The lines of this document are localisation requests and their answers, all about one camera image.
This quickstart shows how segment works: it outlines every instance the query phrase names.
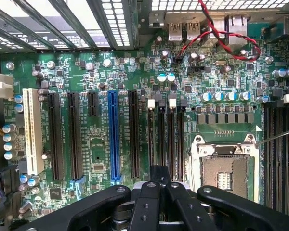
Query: red and black wire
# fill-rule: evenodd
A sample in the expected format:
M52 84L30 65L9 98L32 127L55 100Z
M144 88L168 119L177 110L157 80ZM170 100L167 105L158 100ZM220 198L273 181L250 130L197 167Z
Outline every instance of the red and black wire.
M226 31L218 31L215 27L214 27L214 22L212 20L212 18L210 17L209 15L209 10L206 6L206 4L202 1L202 0L198 0L198 2L200 3L201 5L201 9L202 9L202 12L204 13L204 15L206 16L207 18L207 21L208 21L208 25L209 27L212 29L212 31L206 31L202 34L200 34L199 36L197 36L196 38L194 38L189 44L187 44L186 46L184 46L182 48L182 50L180 51L180 53L178 54L178 56L180 56L185 50L187 47L191 46L197 39L201 39L203 38L204 36L208 35L208 34L213 34L217 40L218 40L218 43L221 47L224 48L224 50L232 55L235 59L239 59L239 60L242 60L242 61L247 61L247 62L253 62L253 61L256 61L259 57L260 57L260 54L261 54L261 49L260 47L258 46L256 40L254 39L251 39L247 36L244 36L244 35L241 35L241 34L238 34L238 33L233 33L233 32L226 32ZM228 47L224 40L222 38L220 38L219 34L224 34L224 35L227 35L227 36L236 36L236 37L239 37L239 38L243 38L245 39L247 42L250 42L254 45L255 47L255 50L256 50L256 54L254 55L254 57L252 58L247 58L246 56L242 55L242 54L236 54L234 53L230 47Z

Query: metal rod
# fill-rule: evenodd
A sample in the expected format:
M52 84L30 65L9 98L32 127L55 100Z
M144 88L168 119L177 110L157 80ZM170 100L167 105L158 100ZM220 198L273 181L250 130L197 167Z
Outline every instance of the metal rod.
M0 37L3 37L5 38L6 40L8 41L11 41L13 42L14 44L18 45L18 46L21 46L21 47L24 47L24 48L27 48L29 50L32 50L32 51L37 51L37 49L33 46L31 46L30 44L22 41L21 39L19 39L18 37L15 37L11 34L9 34L8 32L6 32L5 30L2 30L0 28Z
M110 45L111 48L114 48L117 50L118 46L117 46L115 37L112 34L111 27L108 24L108 19L106 17L106 14L104 13L102 1L87 0L87 4L90 7L100 29L102 30L102 33L107 39L108 44Z
M50 4L59 12L61 17L76 31L76 33L91 47L97 48L95 42L73 14L68 5L63 0L48 0Z
M285 132L280 133L280 134L278 134L278 135L276 135L276 136L272 136L272 137L270 137L270 138L268 138L268 139L265 139L265 140L257 143L256 145L259 146L259 145L261 145L261 144L263 144L263 143L267 143L267 142L269 142L269 141L275 140L275 139L277 139L277 138L280 138L280 137L286 136L286 135L289 135L289 131L285 131Z
M23 24L21 24L17 20L13 19L13 17L9 16L6 12L2 11L1 9L0 9L0 19L5 21L7 24L11 25L12 27L17 29L18 31L24 33L25 35L31 36L32 38L39 41L40 43L42 43L46 47L53 49L53 50L56 49L56 47L54 45L52 45L50 42L44 40L41 36L37 35L34 31L30 30L29 28L27 28L26 26L24 26Z
M77 46L67 39L56 27L54 27L43 15L34 9L25 0L13 0L25 13L27 13L34 21L42 25L44 28L56 35L70 49L77 50Z

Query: screw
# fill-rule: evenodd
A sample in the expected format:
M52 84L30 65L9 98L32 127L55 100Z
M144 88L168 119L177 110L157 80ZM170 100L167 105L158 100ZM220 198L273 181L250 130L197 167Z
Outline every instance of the screw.
M204 188L203 191L206 192L206 193L211 193L211 192L212 192L212 189L210 189L210 188Z
M148 186L148 187L155 187L155 186L156 186L156 184L155 184L155 183L153 183L153 182L150 182L150 183L148 183L148 184L147 184L147 186Z
M172 183L171 186L172 186L173 188L178 188L178 187L179 187L179 184L178 184L178 183Z
M123 187L120 187L120 188L117 188L116 191L119 192L119 193L121 193L121 192L124 192L125 189L124 189Z

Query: blue pcie slot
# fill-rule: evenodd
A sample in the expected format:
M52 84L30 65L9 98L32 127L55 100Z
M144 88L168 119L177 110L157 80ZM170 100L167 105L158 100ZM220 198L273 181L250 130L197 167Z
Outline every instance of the blue pcie slot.
M118 117L118 93L108 92L108 118L110 143L110 177L112 181L120 181L120 136Z

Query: white pci slot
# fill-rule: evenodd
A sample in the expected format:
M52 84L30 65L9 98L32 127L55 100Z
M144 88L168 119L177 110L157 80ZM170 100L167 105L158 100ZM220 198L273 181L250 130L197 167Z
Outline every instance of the white pci slot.
M37 175L44 171L42 125L38 90L23 88L26 157L28 174Z

